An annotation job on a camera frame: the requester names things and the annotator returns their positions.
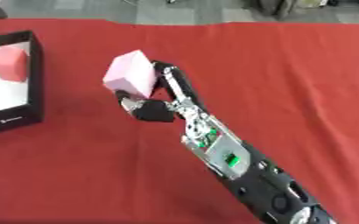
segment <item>red table surface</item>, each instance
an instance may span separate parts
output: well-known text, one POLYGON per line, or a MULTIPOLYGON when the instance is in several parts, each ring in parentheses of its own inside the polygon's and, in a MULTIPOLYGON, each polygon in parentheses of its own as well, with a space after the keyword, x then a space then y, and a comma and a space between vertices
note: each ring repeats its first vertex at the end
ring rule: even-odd
POLYGON ((45 51, 46 119, 0 134, 0 221, 258 223, 181 145, 182 121, 136 121, 102 86, 113 57, 141 49, 185 70, 340 223, 359 223, 359 25, 0 21, 25 29, 45 51))

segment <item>open box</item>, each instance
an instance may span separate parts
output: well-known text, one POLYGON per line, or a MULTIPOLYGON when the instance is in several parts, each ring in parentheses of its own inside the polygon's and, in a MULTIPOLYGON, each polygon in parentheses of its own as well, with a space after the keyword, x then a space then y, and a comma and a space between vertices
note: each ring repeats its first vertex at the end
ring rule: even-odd
POLYGON ((25 56, 18 60, 18 65, 24 69, 22 71, 25 74, 22 80, 14 81, 4 78, 7 73, 0 69, 0 131, 41 122, 44 105, 43 53, 33 32, 19 31, 0 35, 0 52, 4 57, 0 57, 0 66, 3 61, 14 60, 7 59, 11 58, 9 56, 12 52, 4 53, 5 47, 8 50, 17 49, 25 56))

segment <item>robotic hand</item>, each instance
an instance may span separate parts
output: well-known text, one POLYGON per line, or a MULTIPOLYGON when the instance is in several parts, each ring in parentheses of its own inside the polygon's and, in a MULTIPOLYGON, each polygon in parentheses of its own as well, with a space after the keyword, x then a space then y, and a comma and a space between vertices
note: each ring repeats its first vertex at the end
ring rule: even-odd
POLYGON ((154 61, 158 84, 172 102, 142 100, 116 91, 123 108, 139 120, 186 121, 181 142, 262 222, 336 224, 320 203, 269 158, 210 115, 187 77, 174 65, 154 61))

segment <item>pink foam cube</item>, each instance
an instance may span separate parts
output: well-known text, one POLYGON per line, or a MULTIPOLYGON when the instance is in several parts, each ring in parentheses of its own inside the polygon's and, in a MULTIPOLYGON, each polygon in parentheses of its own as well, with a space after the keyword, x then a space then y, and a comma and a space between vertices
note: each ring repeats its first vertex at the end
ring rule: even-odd
POLYGON ((27 79, 27 54, 14 46, 0 47, 0 78, 24 82, 27 79))
POLYGON ((103 78, 111 91, 125 90, 144 98, 150 97, 156 81, 152 63, 139 50, 114 58, 103 78))

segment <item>black robotic finger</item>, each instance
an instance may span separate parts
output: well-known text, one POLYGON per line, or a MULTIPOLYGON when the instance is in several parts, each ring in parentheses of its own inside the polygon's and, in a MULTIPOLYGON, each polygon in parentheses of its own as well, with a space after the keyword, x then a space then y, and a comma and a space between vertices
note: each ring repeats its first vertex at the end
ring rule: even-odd
POLYGON ((130 94, 124 90, 117 90, 116 98, 118 99, 118 103, 121 105, 123 98, 130 98, 130 94))
MULTIPOLYGON (((171 68, 172 69, 171 70, 172 77, 177 81, 177 83, 179 84, 179 87, 181 88, 184 95, 190 97, 192 99, 192 101, 194 102, 194 104, 199 106, 199 108, 202 109, 205 113, 208 113, 207 108, 205 107, 204 103, 200 100, 200 98, 199 98, 196 90, 194 90, 190 80, 185 76, 185 74, 179 68, 177 68, 176 66, 174 66, 172 64, 168 64, 168 63, 157 61, 157 60, 154 60, 153 64, 154 64, 155 70, 159 74, 164 74, 165 69, 171 68)), ((170 87, 169 83, 167 83, 167 80, 162 75, 160 75, 158 77, 158 86, 164 87, 166 89, 167 93, 170 95, 170 97, 173 100, 177 99, 177 96, 175 95, 173 89, 170 87)))
POLYGON ((164 101, 147 100, 140 108, 133 110, 132 114, 138 119, 147 122, 172 123, 174 113, 170 111, 164 101))

